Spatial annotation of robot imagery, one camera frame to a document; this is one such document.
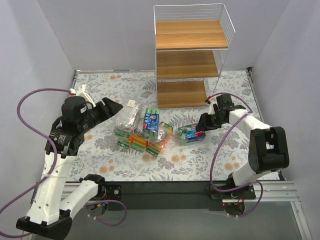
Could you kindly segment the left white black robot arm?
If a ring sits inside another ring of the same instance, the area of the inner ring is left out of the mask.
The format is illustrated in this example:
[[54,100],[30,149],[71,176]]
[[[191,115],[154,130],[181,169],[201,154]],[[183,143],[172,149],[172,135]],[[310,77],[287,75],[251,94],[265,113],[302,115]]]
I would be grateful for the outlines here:
[[52,124],[45,146],[44,167],[33,203],[16,228],[46,237],[63,240],[73,218],[93,198],[106,195],[104,177],[89,174],[80,186],[62,200],[66,179],[76,159],[85,134],[115,116],[123,106],[105,97],[92,104],[82,96],[71,96],[61,106],[62,115]]

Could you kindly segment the blue green sponge pack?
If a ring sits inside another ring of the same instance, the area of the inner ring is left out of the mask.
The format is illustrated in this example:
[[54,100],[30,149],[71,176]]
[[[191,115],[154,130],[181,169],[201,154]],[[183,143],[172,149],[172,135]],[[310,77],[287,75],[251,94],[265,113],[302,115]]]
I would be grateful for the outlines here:
[[206,138],[206,133],[203,130],[196,130],[197,124],[184,125],[176,130],[176,138],[181,144],[188,144],[202,141]]
[[160,111],[147,108],[143,119],[143,136],[147,140],[156,140],[159,134]]

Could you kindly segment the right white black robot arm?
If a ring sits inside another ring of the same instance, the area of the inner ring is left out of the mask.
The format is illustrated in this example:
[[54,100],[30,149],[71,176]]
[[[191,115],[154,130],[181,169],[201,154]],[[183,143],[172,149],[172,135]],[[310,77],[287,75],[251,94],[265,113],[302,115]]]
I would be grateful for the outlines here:
[[221,148],[234,128],[239,129],[249,139],[247,163],[231,173],[225,183],[217,186],[211,180],[205,191],[212,200],[225,198],[254,199],[254,184],[264,175],[277,172],[289,166],[286,132],[283,127],[270,126],[253,114],[252,108],[244,101],[236,105],[232,93],[216,93],[205,101],[209,111],[200,116],[197,131],[220,129],[224,124],[230,128],[218,147]]

